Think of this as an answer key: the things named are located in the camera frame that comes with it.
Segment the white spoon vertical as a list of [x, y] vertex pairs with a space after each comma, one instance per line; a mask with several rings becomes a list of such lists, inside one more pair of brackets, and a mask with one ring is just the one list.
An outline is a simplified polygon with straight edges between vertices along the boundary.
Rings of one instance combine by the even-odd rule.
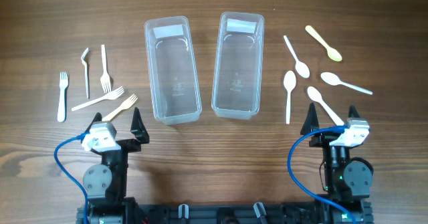
[[284, 88], [287, 92], [287, 99], [286, 99], [286, 124], [290, 124], [290, 117], [291, 117], [291, 94], [292, 90], [296, 87], [296, 76], [293, 71], [286, 72], [283, 80]]

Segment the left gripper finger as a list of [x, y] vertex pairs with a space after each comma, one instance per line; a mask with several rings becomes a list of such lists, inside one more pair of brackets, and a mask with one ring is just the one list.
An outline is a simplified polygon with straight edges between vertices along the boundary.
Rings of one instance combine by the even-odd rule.
[[93, 125], [95, 122], [99, 122], [99, 121], [101, 121], [101, 120], [102, 120], [102, 115], [101, 115], [101, 113], [97, 112], [97, 113], [96, 113], [96, 115], [94, 116], [93, 120], [91, 121], [90, 125], [87, 127], [87, 129], [86, 129], [84, 132], [85, 132], [85, 133], [89, 133], [89, 131], [90, 131], [90, 129], [91, 129], [91, 127], [92, 127], [92, 125]]
[[142, 121], [140, 110], [137, 107], [134, 108], [130, 132], [139, 142], [150, 142], [150, 136]]

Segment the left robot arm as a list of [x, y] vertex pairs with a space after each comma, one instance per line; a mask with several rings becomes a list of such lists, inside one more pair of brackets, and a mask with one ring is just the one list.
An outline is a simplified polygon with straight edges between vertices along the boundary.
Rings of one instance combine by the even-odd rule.
[[101, 163], [84, 174], [83, 185], [87, 206], [81, 222], [88, 223], [149, 223], [148, 216], [136, 199], [126, 196], [128, 155], [140, 152], [150, 137], [138, 108], [134, 109], [130, 132], [133, 138], [116, 140], [117, 131], [110, 121], [97, 113], [87, 128], [81, 145], [86, 151], [101, 156]]

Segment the yellow plastic spoon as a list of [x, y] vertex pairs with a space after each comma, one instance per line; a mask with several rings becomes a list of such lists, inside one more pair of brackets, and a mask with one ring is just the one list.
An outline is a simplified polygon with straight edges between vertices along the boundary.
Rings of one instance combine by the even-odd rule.
[[316, 41], [318, 41], [326, 49], [327, 55], [331, 60], [336, 62], [342, 61], [341, 54], [333, 47], [330, 47], [326, 43], [326, 41], [321, 37], [321, 35], [311, 25], [305, 26], [305, 30], [308, 34], [310, 34]]

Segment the white spoon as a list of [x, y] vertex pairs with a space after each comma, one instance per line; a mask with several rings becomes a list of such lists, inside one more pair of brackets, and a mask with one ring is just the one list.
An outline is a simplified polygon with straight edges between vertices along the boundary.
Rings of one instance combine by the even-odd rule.
[[325, 103], [321, 93], [315, 87], [309, 86], [307, 88], [307, 93], [309, 98], [312, 101], [319, 103], [323, 107], [323, 109], [325, 109], [326, 113], [329, 115], [329, 117], [332, 119], [335, 125], [337, 126], [344, 125], [344, 121], [327, 105], [327, 103]]
[[294, 60], [296, 61], [296, 63], [295, 63], [295, 70], [297, 71], [297, 73], [301, 77], [303, 77], [303, 78], [309, 78], [310, 77], [310, 70], [309, 70], [308, 66], [304, 62], [301, 62], [298, 59], [298, 57], [297, 57], [297, 55], [296, 55], [296, 53], [294, 51], [294, 48], [292, 47], [292, 45], [290, 43], [290, 40], [288, 39], [288, 36], [284, 35], [283, 38], [284, 38], [284, 41], [285, 41], [285, 43], [286, 43], [286, 45], [287, 45], [287, 47], [288, 47], [291, 55], [293, 56]]
[[373, 92], [346, 82], [343, 82], [336, 74], [331, 72], [322, 72], [320, 74], [321, 79], [331, 86], [343, 85], [353, 90], [362, 92], [364, 94], [373, 95]]

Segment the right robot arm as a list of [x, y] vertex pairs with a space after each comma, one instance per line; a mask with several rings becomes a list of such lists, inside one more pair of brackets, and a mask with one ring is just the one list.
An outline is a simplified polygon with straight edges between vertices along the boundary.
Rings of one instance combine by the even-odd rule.
[[301, 210], [303, 223], [373, 223], [371, 203], [365, 200], [370, 197], [374, 169], [365, 159], [350, 156], [350, 147], [333, 146], [331, 143], [339, 138], [339, 133], [318, 133], [311, 137], [310, 147], [321, 148], [324, 170], [322, 178], [323, 198], [339, 204], [348, 210], [347, 213], [332, 205], [315, 200], [307, 204], [308, 210]]

